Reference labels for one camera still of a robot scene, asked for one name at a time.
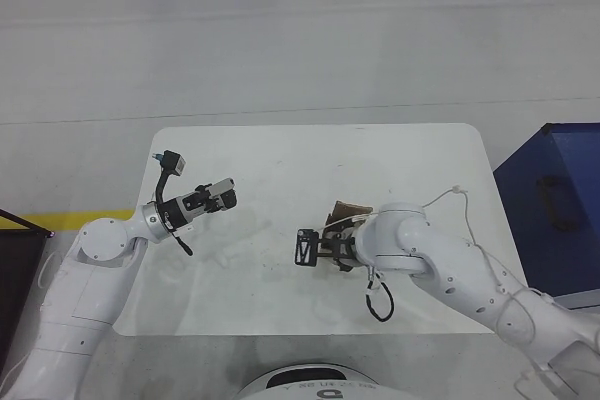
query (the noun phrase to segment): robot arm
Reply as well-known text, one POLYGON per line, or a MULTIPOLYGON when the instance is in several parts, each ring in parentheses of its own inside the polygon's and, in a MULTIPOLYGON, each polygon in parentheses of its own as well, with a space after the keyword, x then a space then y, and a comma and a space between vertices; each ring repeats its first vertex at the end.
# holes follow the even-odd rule
POLYGON ((558 398, 600 399, 596 319, 529 289, 479 245, 438 231, 422 207, 388 204, 352 235, 361 264, 408 273, 420 289, 496 332, 558 398))
POLYGON ((192 255, 174 233, 203 214, 236 205, 230 178, 162 201, 167 177, 180 175, 184 160, 173 152, 156 158, 163 169, 156 202, 139 206, 126 221, 101 218, 78 232, 40 307, 33 349, 20 361, 26 362, 5 399, 76 398, 91 356, 124 308, 148 242, 173 235, 192 255), (103 264, 114 260, 122 265, 103 264))

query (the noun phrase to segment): yellow floor stripe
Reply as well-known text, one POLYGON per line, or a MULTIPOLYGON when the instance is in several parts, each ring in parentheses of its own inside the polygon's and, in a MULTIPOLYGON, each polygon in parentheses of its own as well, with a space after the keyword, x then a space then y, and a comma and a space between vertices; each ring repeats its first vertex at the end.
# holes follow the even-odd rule
MULTIPOLYGON (((77 211, 64 213, 48 213, 48 214, 30 214, 21 215, 20 217, 40 225, 50 231, 77 231, 82 225, 98 218, 118 218, 129 219, 133 215, 133 210, 104 210, 104 211, 77 211)), ((22 228, 15 222, 11 222, 0 217, 0 229, 18 229, 22 228)))

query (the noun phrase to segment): gray floor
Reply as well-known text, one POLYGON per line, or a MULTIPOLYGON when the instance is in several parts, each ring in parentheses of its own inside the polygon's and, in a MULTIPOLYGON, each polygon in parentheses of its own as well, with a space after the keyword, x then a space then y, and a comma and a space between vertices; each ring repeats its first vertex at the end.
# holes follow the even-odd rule
POLYGON ((348 366, 423 400, 516 399, 513 382, 528 367, 524 356, 490 334, 122 337, 112 333, 91 364, 82 398, 230 399, 258 376, 303 362, 348 366))
MULTIPOLYGON (((16 213, 132 207, 166 126, 465 122, 495 168, 568 121, 600 121, 600 0, 0 0, 0 206, 16 213)), ((112 335, 83 398, 221 399, 303 360, 425 400, 517 399, 525 367, 489 335, 112 335)))

